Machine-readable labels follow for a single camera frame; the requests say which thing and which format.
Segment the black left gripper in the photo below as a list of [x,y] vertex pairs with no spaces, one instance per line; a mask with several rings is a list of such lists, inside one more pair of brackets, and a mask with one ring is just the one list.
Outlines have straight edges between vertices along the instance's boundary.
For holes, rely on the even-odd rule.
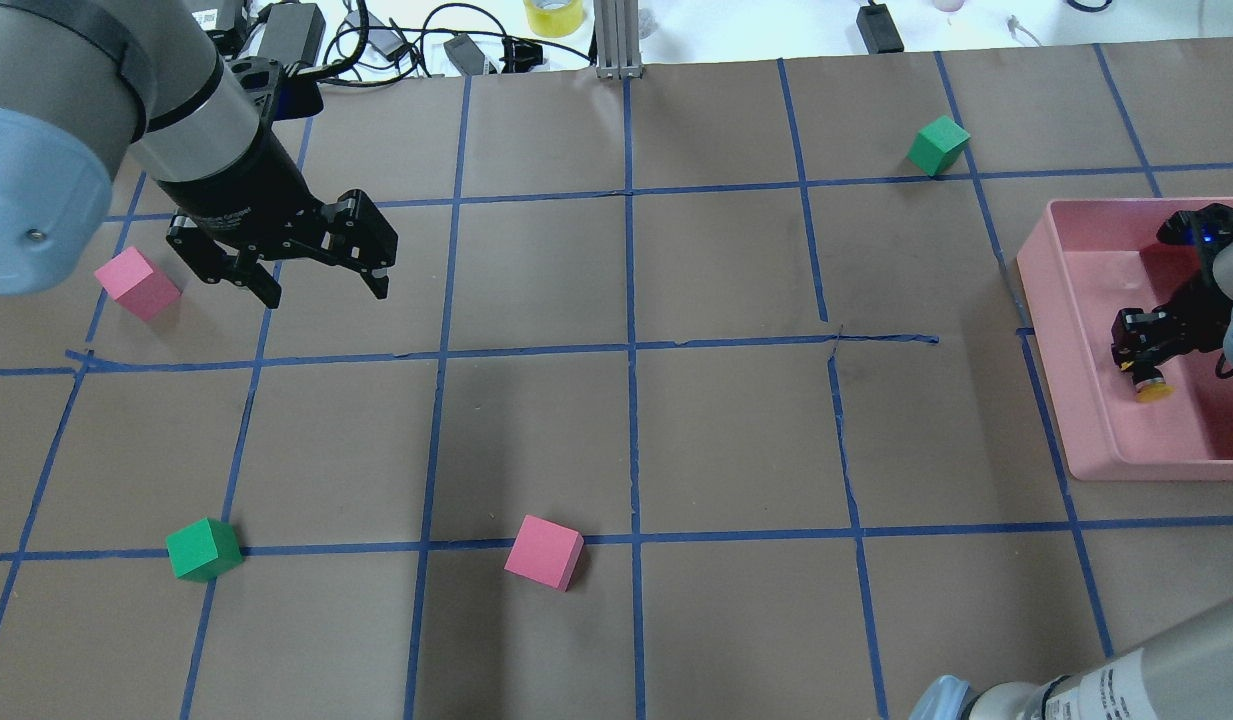
[[[203,284],[233,284],[277,309],[281,284],[261,265],[263,252],[270,260],[309,258],[350,269],[375,300],[388,297],[388,269],[398,249],[392,224],[361,190],[329,203],[314,196],[270,129],[259,131],[219,173],[164,181],[162,190],[182,211],[173,215],[165,240]],[[240,252],[229,254],[218,243]]]

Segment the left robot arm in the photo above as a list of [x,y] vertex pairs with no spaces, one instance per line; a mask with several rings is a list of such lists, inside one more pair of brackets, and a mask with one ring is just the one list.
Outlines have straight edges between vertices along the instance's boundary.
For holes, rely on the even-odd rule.
[[226,60],[180,1],[0,1],[0,296],[75,272],[126,158],[176,205],[166,233],[203,284],[268,307],[270,264],[309,259],[388,295],[398,235],[361,190],[323,202],[274,136],[313,117],[321,83],[366,46],[318,67]]

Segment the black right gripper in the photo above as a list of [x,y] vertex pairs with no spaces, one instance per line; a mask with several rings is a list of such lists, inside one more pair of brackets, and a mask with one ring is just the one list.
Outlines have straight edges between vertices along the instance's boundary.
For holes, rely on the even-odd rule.
[[1231,297],[1194,275],[1165,305],[1120,309],[1111,324],[1111,358],[1118,366],[1127,361],[1159,366],[1174,358],[1219,350],[1232,309]]

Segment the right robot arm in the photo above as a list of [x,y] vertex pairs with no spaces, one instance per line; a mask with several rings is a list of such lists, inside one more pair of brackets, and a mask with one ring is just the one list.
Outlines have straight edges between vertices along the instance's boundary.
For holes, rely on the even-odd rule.
[[[1157,359],[1136,360],[1116,305],[1161,300],[1166,314],[1226,333],[1233,362],[1233,240],[1218,232],[1157,240],[1145,222],[1062,223],[1052,208],[1018,252],[1051,378],[1067,464],[1078,480],[1233,480],[1233,381],[1180,353],[1182,392],[1147,401]],[[914,719],[1233,719],[1233,600],[1157,634],[1092,669],[1041,685],[974,692],[941,676]]]

